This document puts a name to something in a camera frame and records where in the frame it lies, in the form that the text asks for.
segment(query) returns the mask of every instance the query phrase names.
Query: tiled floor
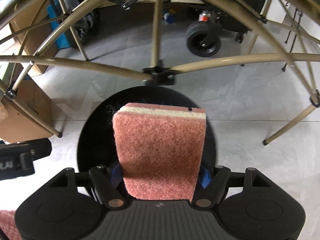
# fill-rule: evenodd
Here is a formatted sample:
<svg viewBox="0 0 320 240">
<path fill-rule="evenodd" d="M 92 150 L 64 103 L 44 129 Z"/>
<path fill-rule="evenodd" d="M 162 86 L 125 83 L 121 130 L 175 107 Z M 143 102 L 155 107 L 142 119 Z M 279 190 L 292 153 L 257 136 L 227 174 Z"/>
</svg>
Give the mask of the tiled floor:
<svg viewBox="0 0 320 240">
<path fill-rule="evenodd" d="M 104 11 L 103 30 L 85 46 L 89 58 L 134 70 L 148 67 L 152 10 L 110 10 L 111 15 L 117 16 L 109 19 L 110 14 Z M 201 60 L 190 54 L 185 45 L 189 23 L 162 26 L 162 57 L 166 66 Z M 287 31 L 267 27 L 283 43 Z M 233 40 L 234 33 L 218 31 L 222 47 L 216 57 L 246 52 L 251 34 L 239 44 Z M 308 49 L 315 52 L 312 46 Z M 272 49 L 258 39 L 252 53 L 261 52 Z M 57 57 L 81 59 L 75 49 L 60 51 Z M 307 73 L 305 63 L 299 65 Z M 303 205 L 307 221 L 299 239 L 316 240 L 320 238 L 320 113 L 315 111 L 270 145 L 262 145 L 263 139 L 309 104 L 309 96 L 299 80 L 290 69 L 283 73 L 282 66 L 283 63 L 258 63 L 186 73 L 178 76 L 172 89 L 206 109 L 217 137 L 218 164 L 232 171 L 256 167 L 263 172 Z M 320 80 L 319 64 L 314 67 Z M 115 92 L 141 84 L 108 74 L 60 67 L 50 67 L 35 81 L 52 98 L 53 120 L 64 134 L 61 139 L 50 138 L 52 154 L 35 162 L 36 174 L 0 182 L 0 187 L 6 189 L 5 194 L 0 194 L 0 209 L 16 209 L 60 170 L 76 168 L 78 136 L 90 113 Z"/>
</svg>

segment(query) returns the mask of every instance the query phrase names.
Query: black bag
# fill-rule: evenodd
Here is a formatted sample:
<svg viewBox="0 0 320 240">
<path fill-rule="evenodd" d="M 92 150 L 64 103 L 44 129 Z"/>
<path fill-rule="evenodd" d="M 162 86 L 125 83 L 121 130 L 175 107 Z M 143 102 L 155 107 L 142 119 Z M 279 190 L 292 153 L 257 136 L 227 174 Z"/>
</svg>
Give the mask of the black bag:
<svg viewBox="0 0 320 240">
<path fill-rule="evenodd" d="M 72 11 L 84 0 L 65 0 L 67 11 Z M 81 18 L 74 24 L 74 28 L 77 30 L 79 37 L 84 43 L 88 36 L 96 36 L 99 33 L 100 14 L 98 9 L 95 9 Z"/>
</svg>

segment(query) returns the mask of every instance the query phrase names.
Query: sponge layer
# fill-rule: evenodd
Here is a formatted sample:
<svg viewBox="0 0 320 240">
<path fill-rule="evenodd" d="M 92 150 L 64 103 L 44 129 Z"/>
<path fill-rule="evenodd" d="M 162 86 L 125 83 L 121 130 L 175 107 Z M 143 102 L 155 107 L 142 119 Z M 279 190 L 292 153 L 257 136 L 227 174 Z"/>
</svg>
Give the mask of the sponge layer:
<svg viewBox="0 0 320 240">
<path fill-rule="evenodd" d="M 114 115 L 113 128 L 130 195 L 192 200 L 206 130 L 203 109 L 129 103 Z"/>
</svg>

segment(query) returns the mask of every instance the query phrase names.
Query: pink fabric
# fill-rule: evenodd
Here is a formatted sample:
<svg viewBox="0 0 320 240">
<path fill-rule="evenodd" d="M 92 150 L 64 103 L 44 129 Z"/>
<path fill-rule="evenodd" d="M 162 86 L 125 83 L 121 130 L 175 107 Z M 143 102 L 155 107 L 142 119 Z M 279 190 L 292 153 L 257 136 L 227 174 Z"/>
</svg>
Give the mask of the pink fabric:
<svg viewBox="0 0 320 240">
<path fill-rule="evenodd" d="M 188 111 L 172 106 L 126 106 Z M 205 119 L 120 111 L 113 117 L 113 129 L 129 194 L 143 200 L 192 200 L 204 146 Z"/>
<path fill-rule="evenodd" d="M 0 210 L 0 228 L 10 240 L 22 240 L 14 223 L 14 213 L 14 210 Z"/>
</svg>

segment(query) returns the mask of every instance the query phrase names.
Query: cardboard box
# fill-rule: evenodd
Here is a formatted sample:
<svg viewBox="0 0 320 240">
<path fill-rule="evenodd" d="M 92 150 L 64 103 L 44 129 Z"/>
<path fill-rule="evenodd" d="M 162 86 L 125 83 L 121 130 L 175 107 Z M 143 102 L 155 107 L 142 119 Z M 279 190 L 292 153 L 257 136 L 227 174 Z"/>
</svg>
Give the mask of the cardboard box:
<svg viewBox="0 0 320 240">
<path fill-rule="evenodd" d="M 17 98 L 24 101 L 38 116 L 52 124 L 51 100 L 40 87 L 31 79 L 23 80 L 18 88 Z M 9 142 L 49 138 L 53 134 L 36 123 L 13 102 L 3 98 L 1 101 L 9 116 L 0 122 L 0 138 Z"/>
<path fill-rule="evenodd" d="M 34 16 L 36 15 L 38 9 L 40 8 L 41 4 L 44 2 L 44 0 L 38 0 L 34 4 L 27 7 L 25 10 L 23 10 L 20 14 L 18 14 L 11 22 L 10 22 L 10 28 L 12 32 L 16 32 L 18 30 L 21 30 L 25 27 L 30 26 Z M 47 6 L 44 6 L 44 9 L 41 11 L 37 22 L 42 21 L 43 19 L 48 17 L 47 13 Z M 49 36 L 49 34 L 52 32 L 51 25 L 46 24 L 42 25 L 41 27 L 35 28 L 29 32 L 28 40 L 26 42 L 26 45 L 24 47 L 24 51 L 28 55 L 33 55 L 33 53 L 38 49 L 38 47 L 42 44 L 42 42 Z M 21 44 L 22 40 L 24 38 L 25 33 L 20 34 L 16 37 L 16 40 Z M 47 57 L 54 57 L 58 52 L 58 48 L 56 44 L 52 44 L 49 49 L 44 53 L 44 56 Z M 47 65 L 34 65 L 32 67 L 32 76 L 40 75 L 45 72 L 47 69 Z"/>
</svg>

